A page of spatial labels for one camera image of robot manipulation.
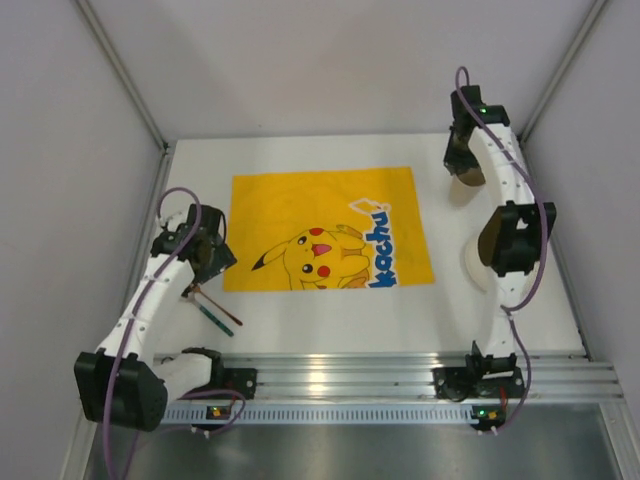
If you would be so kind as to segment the beige cup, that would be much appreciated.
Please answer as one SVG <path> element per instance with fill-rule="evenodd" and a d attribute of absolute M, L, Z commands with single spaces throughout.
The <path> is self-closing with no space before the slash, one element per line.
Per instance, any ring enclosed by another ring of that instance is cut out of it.
<path fill-rule="evenodd" d="M 469 204 L 485 185 L 485 177 L 480 170 L 469 170 L 451 178 L 448 200 L 455 207 Z"/>

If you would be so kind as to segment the yellow Pikachu placemat cloth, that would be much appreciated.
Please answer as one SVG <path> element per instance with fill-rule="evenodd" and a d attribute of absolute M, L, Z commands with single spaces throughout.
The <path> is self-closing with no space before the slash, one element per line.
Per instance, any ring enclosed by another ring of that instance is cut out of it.
<path fill-rule="evenodd" d="M 237 176 L 229 228 L 227 292 L 435 281 L 408 167 Z"/>

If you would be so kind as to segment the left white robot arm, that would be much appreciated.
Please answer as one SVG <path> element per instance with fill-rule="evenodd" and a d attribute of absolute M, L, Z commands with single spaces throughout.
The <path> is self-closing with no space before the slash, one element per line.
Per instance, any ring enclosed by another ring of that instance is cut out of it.
<path fill-rule="evenodd" d="M 184 221 L 164 226 L 154 239 L 129 305 L 97 350 L 80 353 L 74 364 L 87 420 L 150 432 L 169 403 L 199 388 L 222 387 L 217 351 L 187 347 L 163 365 L 153 362 L 180 300 L 235 264 L 220 233 L 225 224 L 221 210 L 192 204 Z"/>

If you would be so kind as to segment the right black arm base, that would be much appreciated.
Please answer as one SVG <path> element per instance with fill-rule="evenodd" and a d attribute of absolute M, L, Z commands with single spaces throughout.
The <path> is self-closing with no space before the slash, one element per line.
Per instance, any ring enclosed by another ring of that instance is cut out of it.
<path fill-rule="evenodd" d="M 467 399 L 521 398 L 525 381 L 517 365 L 517 355 L 485 355 L 476 341 L 464 356 L 463 366 L 438 367 L 432 370 L 438 399 L 462 402 Z"/>

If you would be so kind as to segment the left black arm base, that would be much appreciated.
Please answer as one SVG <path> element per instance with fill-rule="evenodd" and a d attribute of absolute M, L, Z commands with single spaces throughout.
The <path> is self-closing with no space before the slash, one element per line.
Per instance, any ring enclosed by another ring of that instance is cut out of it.
<path fill-rule="evenodd" d="M 239 399 L 255 397 L 258 371 L 253 368 L 225 368 L 213 382 L 198 387 L 183 396 L 185 400 Z"/>

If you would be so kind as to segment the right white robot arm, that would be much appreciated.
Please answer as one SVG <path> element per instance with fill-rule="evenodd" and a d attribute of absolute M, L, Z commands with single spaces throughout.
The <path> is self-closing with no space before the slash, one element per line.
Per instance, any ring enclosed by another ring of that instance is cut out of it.
<path fill-rule="evenodd" d="M 443 164 L 456 184 L 469 193 L 484 189 L 490 201 L 486 224 L 464 247 L 467 272 L 486 294 L 489 331 L 474 344 L 487 356 L 508 357 L 516 351 L 510 322 L 539 287 L 557 211 L 534 192 L 503 106 L 464 85 L 452 92 L 451 108 Z"/>

